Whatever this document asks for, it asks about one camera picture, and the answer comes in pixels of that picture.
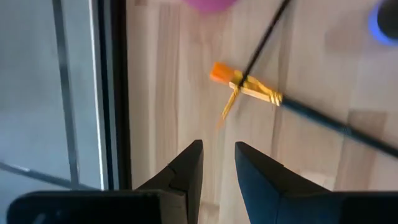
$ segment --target pink balloon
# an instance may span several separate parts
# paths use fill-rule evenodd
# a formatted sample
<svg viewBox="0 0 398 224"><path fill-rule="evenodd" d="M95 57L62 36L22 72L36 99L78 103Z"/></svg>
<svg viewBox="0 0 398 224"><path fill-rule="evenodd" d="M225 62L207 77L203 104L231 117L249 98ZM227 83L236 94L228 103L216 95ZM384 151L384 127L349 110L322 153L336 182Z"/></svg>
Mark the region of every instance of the pink balloon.
<svg viewBox="0 0 398 224"><path fill-rule="evenodd" d="M201 12L218 12L232 5L236 0L185 0Z"/></svg>

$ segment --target black stick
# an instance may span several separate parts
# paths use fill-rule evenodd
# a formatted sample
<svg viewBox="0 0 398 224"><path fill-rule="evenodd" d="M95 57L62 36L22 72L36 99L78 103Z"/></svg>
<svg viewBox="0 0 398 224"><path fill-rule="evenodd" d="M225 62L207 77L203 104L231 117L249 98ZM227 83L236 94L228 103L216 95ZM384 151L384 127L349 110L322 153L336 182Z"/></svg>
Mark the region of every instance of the black stick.
<svg viewBox="0 0 398 224"><path fill-rule="evenodd" d="M286 96L282 100L282 106L288 108L301 116L304 116L320 125L328 127L344 136L348 136L358 142L364 143L377 150L385 152L395 158L398 158L398 150L374 137L368 136L357 129L354 129L347 124L341 123L335 119L329 118L324 114L317 112L295 100L292 100Z"/></svg>
<svg viewBox="0 0 398 224"><path fill-rule="evenodd" d="M254 51L254 54L252 55L246 69L243 71L243 77L242 80L239 82L238 88L241 88L243 86L243 83L246 81L248 78L248 75L251 73L251 70L253 69L254 64L257 62L261 51L263 50L265 44L269 40L269 37L272 34L272 31L274 30L275 25L278 23L280 17L286 10L287 6L289 5L291 0L284 0L282 4L279 6L278 11L275 13L274 17L272 18L271 23L269 24L269 27L267 28L264 36L262 37L261 41L259 42L259 45L256 48L256 51Z"/></svg>

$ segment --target wooden floor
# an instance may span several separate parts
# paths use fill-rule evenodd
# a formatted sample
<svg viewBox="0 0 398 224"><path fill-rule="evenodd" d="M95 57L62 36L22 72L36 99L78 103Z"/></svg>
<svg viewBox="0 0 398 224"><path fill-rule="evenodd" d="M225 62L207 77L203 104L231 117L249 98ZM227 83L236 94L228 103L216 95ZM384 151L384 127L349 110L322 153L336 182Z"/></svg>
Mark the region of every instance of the wooden floor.
<svg viewBox="0 0 398 224"><path fill-rule="evenodd" d="M366 24L376 0L296 0L252 75L398 146L398 49ZM244 69L280 0L200 14L180 0L128 0L132 179L137 187L194 139L204 143L200 223L249 223L234 166L244 141L331 190L398 190L398 161L282 108L210 81L214 62Z"/></svg>

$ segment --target gray floor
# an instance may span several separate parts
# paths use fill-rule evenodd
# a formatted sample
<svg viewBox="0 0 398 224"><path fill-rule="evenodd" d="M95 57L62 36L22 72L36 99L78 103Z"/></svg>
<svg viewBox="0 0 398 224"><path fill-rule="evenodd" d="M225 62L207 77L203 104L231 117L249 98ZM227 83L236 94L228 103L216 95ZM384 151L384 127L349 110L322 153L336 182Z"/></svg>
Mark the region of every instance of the gray floor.
<svg viewBox="0 0 398 224"><path fill-rule="evenodd" d="M63 6L80 180L101 188L88 0ZM70 179L63 109L52 1L0 1L0 161ZM0 220L40 189L60 188L0 171Z"/></svg>

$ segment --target orange tip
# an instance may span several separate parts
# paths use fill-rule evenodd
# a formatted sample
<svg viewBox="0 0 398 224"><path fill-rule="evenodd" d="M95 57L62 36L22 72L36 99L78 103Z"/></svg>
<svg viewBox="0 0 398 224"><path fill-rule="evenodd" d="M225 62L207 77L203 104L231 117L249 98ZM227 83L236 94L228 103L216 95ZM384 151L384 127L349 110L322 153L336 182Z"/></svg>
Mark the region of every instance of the orange tip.
<svg viewBox="0 0 398 224"><path fill-rule="evenodd" d="M210 73L210 78L213 81L228 84L229 81L234 77L234 70L229 68L223 63L216 62L213 66L213 69Z"/></svg>

